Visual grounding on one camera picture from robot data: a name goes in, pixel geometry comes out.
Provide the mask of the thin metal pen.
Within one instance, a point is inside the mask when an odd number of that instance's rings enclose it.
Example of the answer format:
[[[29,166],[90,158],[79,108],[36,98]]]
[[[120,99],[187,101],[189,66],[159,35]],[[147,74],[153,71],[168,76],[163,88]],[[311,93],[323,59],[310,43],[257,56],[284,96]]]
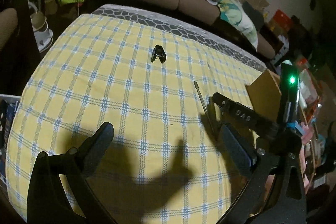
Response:
[[[204,101],[203,96],[202,96],[202,94],[201,94],[201,91],[200,91],[200,89],[199,89],[199,85],[198,85],[198,83],[197,83],[196,81],[194,81],[194,86],[195,86],[195,88],[196,88],[197,94],[198,94],[199,99],[200,99],[200,101],[201,101],[203,111],[205,112],[205,115],[206,115],[206,117],[207,117],[207,119],[208,119],[208,122],[209,122],[209,125],[210,125],[210,128],[211,128],[211,131],[212,131],[212,133],[213,133],[213,136],[214,136],[215,140],[217,140],[217,132],[215,131],[215,129],[214,129],[214,127],[213,127],[213,123],[212,123],[211,118],[210,118],[210,116],[209,116],[209,112],[208,112],[208,110],[207,110],[207,106],[206,106],[206,104],[205,104],[205,101]]]

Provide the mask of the black binder clip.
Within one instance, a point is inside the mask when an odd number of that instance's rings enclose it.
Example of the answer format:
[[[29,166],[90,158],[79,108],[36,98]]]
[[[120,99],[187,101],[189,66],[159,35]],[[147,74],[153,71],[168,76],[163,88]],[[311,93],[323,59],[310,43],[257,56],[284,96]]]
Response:
[[[159,59],[161,64],[164,64],[166,61],[166,53],[160,45],[156,45],[151,54],[151,62],[153,63],[156,59]]]

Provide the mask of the brown cardboard box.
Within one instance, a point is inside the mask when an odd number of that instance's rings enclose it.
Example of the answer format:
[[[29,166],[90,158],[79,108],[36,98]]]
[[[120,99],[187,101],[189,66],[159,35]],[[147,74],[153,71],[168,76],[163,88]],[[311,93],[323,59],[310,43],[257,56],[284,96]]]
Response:
[[[276,122],[281,99],[280,77],[266,69],[247,86],[247,92],[256,113]]]

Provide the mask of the yellow checked cloth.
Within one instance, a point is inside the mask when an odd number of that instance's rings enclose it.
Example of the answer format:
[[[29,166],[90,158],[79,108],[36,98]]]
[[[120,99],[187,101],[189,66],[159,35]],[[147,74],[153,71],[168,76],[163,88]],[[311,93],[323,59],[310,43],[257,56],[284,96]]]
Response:
[[[156,45],[166,61],[151,62]],[[250,106],[261,75],[192,39],[125,19],[84,14],[56,40],[21,96],[6,151],[9,200],[27,217],[39,152],[78,147],[104,122],[114,138],[91,188],[119,223],[215,223],[242,181],[217,148],[205,103],[216,92]]]

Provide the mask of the floral green white pillow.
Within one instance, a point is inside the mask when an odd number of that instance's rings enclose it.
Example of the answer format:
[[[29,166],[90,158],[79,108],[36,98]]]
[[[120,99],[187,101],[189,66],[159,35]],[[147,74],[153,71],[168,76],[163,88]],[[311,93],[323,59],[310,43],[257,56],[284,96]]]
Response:
[[[220,19],[226,21],[241,34],[243,34],[252,46],[257,49],[258,37],[257,30],[243,10],[243,6],[236,0],[206,0],[209,4],[217,6],[220,11]]]

